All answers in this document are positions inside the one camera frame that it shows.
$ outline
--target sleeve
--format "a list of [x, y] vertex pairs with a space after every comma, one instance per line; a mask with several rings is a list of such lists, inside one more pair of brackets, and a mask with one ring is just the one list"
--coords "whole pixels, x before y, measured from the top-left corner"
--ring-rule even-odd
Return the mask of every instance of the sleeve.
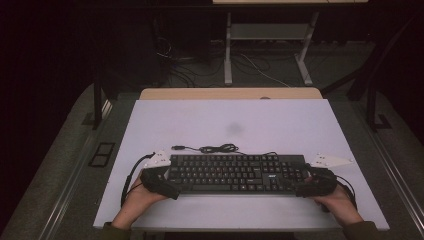
[[381, 235], [374, 222], [364, 221], [351, 224], [343, 228], [343, 233], [348, 240], [381, 240]]
[[119, 228], [115, 228], [110, 225], [110, 222], [107, 222], [103, 226], [103, 230], [101, 232], [102, 240], [129, 240], [131, 236], [130, 230], [122, 230]]

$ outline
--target person's left hand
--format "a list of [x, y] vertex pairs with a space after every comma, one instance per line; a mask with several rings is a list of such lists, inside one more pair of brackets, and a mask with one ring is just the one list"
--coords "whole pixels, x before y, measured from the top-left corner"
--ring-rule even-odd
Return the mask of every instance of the person's left hand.
[[127, 199], [124, 202], [119, 213], [112, 221], [112, 226], [129, 230], [131, 225], [139, 218], [153, 203], [167, 199], [167, 197], [158, 193], [152, 193], [141, 183], [140, 174], [131, 186]]

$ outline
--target hand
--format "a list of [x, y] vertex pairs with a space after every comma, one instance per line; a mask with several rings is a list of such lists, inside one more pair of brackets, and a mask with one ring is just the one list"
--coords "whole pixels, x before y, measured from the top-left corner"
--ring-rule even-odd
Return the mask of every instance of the hand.
[[124, 205], [112, 221], [112, 226], [129, 230], [131, 225], [139, 218], [153, 203], [167, 199], [158, 193], [152, 193], [141, 183], [140, 174], [131, 186]]
[[333, 193], [327, 196], [312, 197], [312, 199], [317, 203], [324, 204], [342, 227], [364, 221], [340, 185], [337, 185]]

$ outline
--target metal frame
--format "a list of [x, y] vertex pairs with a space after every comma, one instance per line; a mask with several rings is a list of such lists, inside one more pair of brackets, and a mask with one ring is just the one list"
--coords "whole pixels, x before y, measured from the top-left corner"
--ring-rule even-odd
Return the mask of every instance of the metal frame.
[[[309, 24], [307, 24], [306, 27], [306, 31], [304, 36], [299, 37], [297, 36], [298, 31], [299, 30], [295, 30], [296, 27], [299, 29], [301, 29], [305, 24], [275, 24], [273, 26], [270, 26], [269, 24], [260, 24], [263, 27], [268, 27], [268, 28], [272, 28], [274, 27], [277, 31], [276, 33], [278, 34], [278, 32], [283, 32], [283, 34], [280, 34], [280, 36], [278, 36], [277, 34], [275, 36], [269, 35], [269, 34], [265, 34], [266, 36], [264, 36], [264, 34], [260, 35], [256, 35], [253, 36], [254, 34], [249, 34], [247, 32], [248, 28], [245, 28], [246, 25], [250, 25], [250, 24], [232, 24], [231, 22], [231, 13], [227, 14], [227, 35], [226, 35], [226, 41], [225, 41], [225, 60], [224, 60], [224, 83], [226, 86], [231, 86], [233, 84], [233, 78], [232, 78], [232, 73], [231, 73], [231, 40], [263, 40], [263, 39], [280, 39], [280, 40], [303, 40], [303, 47], [300, 51], [299, 54], [295, 54], [294, 58], [296, 60], [297, 66], [299, 68], [300, 74], [302, 76], [302, 79], [305, 83], [306, 86], [312, 86], [313, 82], [311, 79], [311, 75], [308, 72], [308, 69], [305, 65], [305, 56], [306, 56], [306, 52], [308, 51], [308, 47], [311, 43], [311, 39], [312, 39], [312, 35], [314, 33], [315, 30], [315, 25], [317, 23], [318, 20], [318, 16], [319, 16], [319, 12], [314, 12], [311, 18], [311, 21], [309, 22]], [[252, 26], [252, 30], [255, 30], [255, 27], [259, 25], [259, 24], [255, 24], [255, 25], [250, 25]], [[233, 36], [233, 33], [237, 31], [237, 37]]]

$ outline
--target black keyboard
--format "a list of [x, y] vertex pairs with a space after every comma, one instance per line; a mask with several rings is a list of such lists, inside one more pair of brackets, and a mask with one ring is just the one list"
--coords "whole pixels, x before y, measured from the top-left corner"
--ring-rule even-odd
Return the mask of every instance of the black keyboard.
[[181, 193], [291, 194], [308, 176], [303, 155], [171, 155]]

